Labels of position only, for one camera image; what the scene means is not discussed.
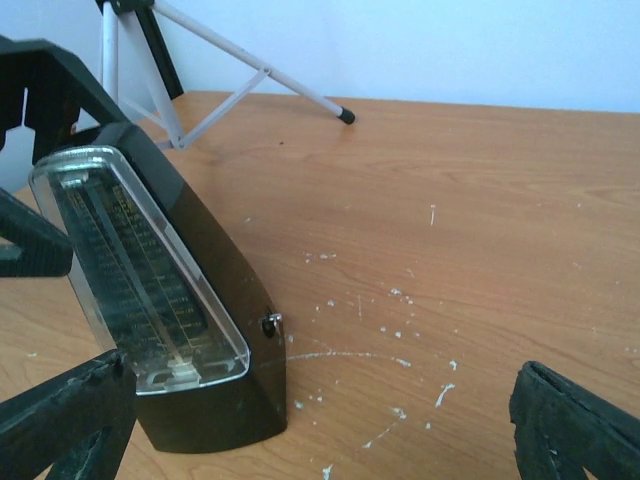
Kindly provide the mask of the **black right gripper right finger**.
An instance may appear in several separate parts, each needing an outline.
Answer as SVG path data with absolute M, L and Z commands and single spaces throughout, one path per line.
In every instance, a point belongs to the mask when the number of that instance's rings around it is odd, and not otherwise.
M 522 479 L 637 479 L 639 419 L 528 361 L 509 400 Z

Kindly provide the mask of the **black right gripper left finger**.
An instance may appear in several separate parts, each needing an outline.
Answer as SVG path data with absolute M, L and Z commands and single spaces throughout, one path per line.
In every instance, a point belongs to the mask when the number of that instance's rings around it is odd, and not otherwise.
M 1 477 L 113 479 L 136 421 L 136 375 L 105 352 L 1 403 Z

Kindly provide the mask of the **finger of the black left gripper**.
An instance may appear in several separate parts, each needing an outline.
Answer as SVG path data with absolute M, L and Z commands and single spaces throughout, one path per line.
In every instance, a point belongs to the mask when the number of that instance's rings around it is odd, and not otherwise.
M 1 142 L 26 126 L 35 133 L 37 163 L 72 137 L 85 110 L 99 124 L 125 122 L 126 115 L 78 56 L 42 39 L 1 38 Z
M 1 189 L 1 277 L 63 277 L 69 274 L 73 246 L 59 228 Z

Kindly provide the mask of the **clear plastic metronome cover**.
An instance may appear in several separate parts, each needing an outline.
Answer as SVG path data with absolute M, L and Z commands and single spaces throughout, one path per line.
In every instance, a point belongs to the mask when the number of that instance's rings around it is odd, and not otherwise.
M 63 150 L 40 160 L 29 182 L 42 214 L 73 243 L 69 279 L 94 335 L 128 355 L 138 395 L 247 373 L 247 342 L 119 150 Z

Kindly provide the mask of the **black metronome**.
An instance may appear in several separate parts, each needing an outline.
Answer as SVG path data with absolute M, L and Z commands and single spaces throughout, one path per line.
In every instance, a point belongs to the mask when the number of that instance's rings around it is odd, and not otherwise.
M 226 451 L 286 429 L 282 315 L 139 127 L 77 135 L 30 184 L 73 244 L 69 279 L 99 344 L 135 372 L 136 416 L 155 449 Z

